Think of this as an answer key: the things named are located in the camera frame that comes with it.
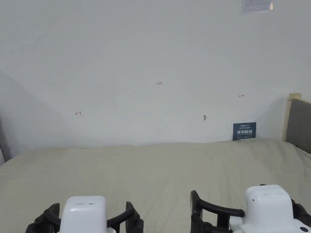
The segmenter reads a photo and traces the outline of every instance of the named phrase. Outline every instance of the white wall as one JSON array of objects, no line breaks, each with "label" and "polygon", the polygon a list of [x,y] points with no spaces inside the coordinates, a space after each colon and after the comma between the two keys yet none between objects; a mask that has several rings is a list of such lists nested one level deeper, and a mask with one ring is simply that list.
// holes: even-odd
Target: white wall
[{"label": "white wall", "polygon": [[311,100],[311,1],[239,5],[2,0],[6,154],[231,140],[233,123],[252,121],[280,139],[289,92]]}]

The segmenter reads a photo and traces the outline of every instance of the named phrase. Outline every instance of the bed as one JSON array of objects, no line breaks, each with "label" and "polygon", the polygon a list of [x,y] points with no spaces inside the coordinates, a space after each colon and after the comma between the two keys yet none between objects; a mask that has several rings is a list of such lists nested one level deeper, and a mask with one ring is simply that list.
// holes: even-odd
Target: bed
[{"label": "bed", "polygon": [[[145,232],[189,233],[192,190],[208,202],[245,208],[248,187],[278,184],[310,213],[311,143],[305,133],[310,109],[301,95],[299,99],[299,94],[291,94],[285,141],[246,139],[26,152],[0,167],[1,232],[24,232],[50,205],[60,203],[62,210],[65,201],[76,195],[106,197],[108,218],[122,213],[126,201],[131,201],[145,222]],[[203,215],[203,220],[213,224],[216,218],[207,212]]]}]

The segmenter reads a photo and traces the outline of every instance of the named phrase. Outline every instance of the gray headboard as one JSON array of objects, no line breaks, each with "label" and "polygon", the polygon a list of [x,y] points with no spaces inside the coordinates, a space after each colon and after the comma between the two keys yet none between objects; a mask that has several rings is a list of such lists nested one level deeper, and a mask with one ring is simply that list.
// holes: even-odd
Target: gray headboard
[{"label": "gray headboard", "polygon": [[285,141],[311,153],[311,103],[296,98],[289,101]]}]

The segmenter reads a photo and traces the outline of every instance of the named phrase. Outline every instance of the black plastic claw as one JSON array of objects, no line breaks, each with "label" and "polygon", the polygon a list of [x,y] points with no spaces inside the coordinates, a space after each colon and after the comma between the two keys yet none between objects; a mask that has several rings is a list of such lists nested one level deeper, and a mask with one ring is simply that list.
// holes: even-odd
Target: black plastic claw
[{"label": "black plastic claw", "polygon": [[37,217],[34,223],[30,224],[26,233],[51,233],[59,232],[61,219],[59,218],[59,203],[51,205],[43,214]]}]

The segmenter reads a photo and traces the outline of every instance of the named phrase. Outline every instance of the beige bedsheet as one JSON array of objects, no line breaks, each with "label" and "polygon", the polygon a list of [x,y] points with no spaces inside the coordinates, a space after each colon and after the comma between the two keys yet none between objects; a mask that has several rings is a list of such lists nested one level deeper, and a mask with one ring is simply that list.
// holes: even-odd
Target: beige bedsheet
[{"label": "beige bedsheet", "polygon": [[[0,167],[0,228],[25,232],[51,204],[102,195],[108,217],[131,201],[145,232],[190,232],[190,191],[208,202],[244,208],[254,185],[279,184],[311,212],[311,155],[276,140],[159,144],[24,153]],[[216,223],[216,215],[204,212]]]}]

